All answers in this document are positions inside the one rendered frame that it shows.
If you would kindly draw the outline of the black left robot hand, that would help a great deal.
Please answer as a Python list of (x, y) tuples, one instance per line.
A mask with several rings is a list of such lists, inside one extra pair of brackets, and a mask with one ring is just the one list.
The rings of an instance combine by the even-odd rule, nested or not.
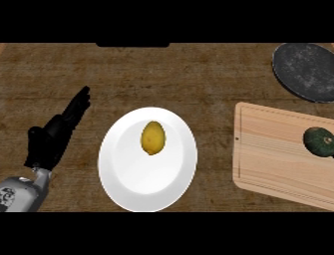
[(58, 165), (73, 131), (91, 106), (91, 88), (83, 87), (64, 112), (55, 115), (43, 127), (29, 129), (29, 155), (24, 165), (52, 170)]

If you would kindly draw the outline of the white oval plate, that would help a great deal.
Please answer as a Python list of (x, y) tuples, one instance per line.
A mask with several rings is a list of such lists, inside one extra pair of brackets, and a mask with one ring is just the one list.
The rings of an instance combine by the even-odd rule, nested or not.
[[(162, 124), (168, 135), (156, 155), (147, 154), (141, 144), (151, 121)], [(107, 132), (98, 159), (101, 183), (114, 202), (135, 212), (168, 208), (188, 189), (196, 165), (196, 140), (182, 118), (154, 107), (123, 115)]]

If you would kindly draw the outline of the dark green squash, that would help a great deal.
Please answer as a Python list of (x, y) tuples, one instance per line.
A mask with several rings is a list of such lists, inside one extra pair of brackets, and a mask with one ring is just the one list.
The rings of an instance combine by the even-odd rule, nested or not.
[(334, 154), (334, 134), (324, 127), (311, 127), (304, 133), (304, 145), (314, 155), (332, 156)]

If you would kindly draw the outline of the yellow lemon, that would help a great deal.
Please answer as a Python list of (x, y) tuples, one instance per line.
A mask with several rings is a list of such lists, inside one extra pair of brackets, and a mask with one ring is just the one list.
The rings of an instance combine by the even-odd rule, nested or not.
[(142, 132), (142, 149), (148, 155), (156, 155), (162, 152), (166, 146), (166, 131), (159, 122), (150, 122)]

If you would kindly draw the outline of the black round pan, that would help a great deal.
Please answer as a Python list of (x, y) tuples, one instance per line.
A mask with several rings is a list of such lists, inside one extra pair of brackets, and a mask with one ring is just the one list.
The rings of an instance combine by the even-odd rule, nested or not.
[(334, 103), (334, 53), (314, 43), (284, 43), (272, 53), (272, 72), (302, 100)]

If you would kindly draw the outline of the wooden cutting board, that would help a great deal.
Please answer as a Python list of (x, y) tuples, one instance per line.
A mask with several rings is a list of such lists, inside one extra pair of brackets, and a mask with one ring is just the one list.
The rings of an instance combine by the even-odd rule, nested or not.
[(314, 155), (304, 133), (334, 120), (238, 103), (234, 109), (233, 181), (247, 190), (334, 211), (334, 159)]

